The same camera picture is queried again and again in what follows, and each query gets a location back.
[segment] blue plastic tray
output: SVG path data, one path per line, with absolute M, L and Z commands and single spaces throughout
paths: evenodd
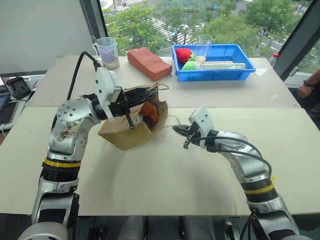
M 173 45 L 172 52 L 175 64 L 175 75 L 179 82 L 188 81 L 216 81 L 216 80 L 245 80 L 256 68 L 237 44 L 212 44 L 206 61 L 233 61 L 244 63 L 245 69 L 217 69 L 182 71 L 183 64 L 177 61 L 175 49 L 187 48 L 195 52 L 197 45 Z

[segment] crosswalk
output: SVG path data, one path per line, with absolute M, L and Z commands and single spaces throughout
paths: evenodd
M 129 8 L 130 8 L 129 5 L 131 5 L 131 4 L 138 4 L 138 3 L 141 3 L 141 2 L 143 2 L 143 1 L 144 1 L 144 0 L 124 0 L 123 2 L 126 3 L 126 6 L 120 5 L 120 6 L 118 6 L 118 7 L 116 8 L 116 10 L 119 11 L 119 12 L 122 12 L 122 11 L 124 11 L 124 10 L 126 10 L 126 9 L 129 9 Z
M 157 29 L 160 33 L 162 33 L 168 41 L 172 42 L 171 37 L 173 36 L 173 31 L 170 30 L 170 28 L 171 28 L 170 26 L 165 27 L 166 24 L 163 21 L 156 19 L 154 17 L 151 18 L 149 21 L 152 22 L 155 29 Z M 177 44 L 184 44 L 184 41 L 185 41 L 185 44 L 197 43 L 197 41 L 191 42 L 191 35 L 189 35 L 189 34 L 184 35 L 183 33 L 178 33 Z

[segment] brown paper bag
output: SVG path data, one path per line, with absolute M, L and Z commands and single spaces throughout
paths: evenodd
M 121 150 L 133 148 L 150 140 L 155 130 L 160 129 L 166 123 L 168 117 L 168 105 L 165 101 L 159 101 L 158 93 L 148 100 L 156 107 L 158 121 L 154 124 L 142 122 L 134 129 L 129 129 L 129 124 L 125 116 L 116 117 L 113 121 L 105 120 L 98 135 L 103 137 L 108 142 L 115 145 Z M 133 124 L 141 110 L 142 105 L 135 106 L 130 109 L 131 119 Z

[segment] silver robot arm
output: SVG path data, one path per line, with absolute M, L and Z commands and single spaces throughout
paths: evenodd
M 279 240 L 299 235 L 294 219 L 271 181 L 271 166 L 264 162 L 259 150 L 240 133 L 215 131 L 205 108 L 197 109 L 189 121 L 190 126 L 177 125 L 173 129 L 186 137 L 184 148 L 193 143 L 209 152 L 221 153 L 229 161 L 247 198 L 257 239 Z
M 32 210 L 32 226 L 18 240 L 67 240 L 79 210 L 78 172 L 85 154 L 90 129 L 101 122 L 126 116 L 134 128 L 130 108 L 153 97 L 156 88 L 138 87 L 124 92 L 116 75 L 98 67 L 94 79 L 96 94 L 67 100 L 57 110 L 49 136 L 47 156 Z

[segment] green toy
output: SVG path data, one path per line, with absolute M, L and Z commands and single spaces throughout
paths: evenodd
M 182 70 L 184 71 L 190 71 L 190 70 L 199 70 L 200 69 L 200 63 L 197 61 L 187 61 L 185 65 L 182 67 Z

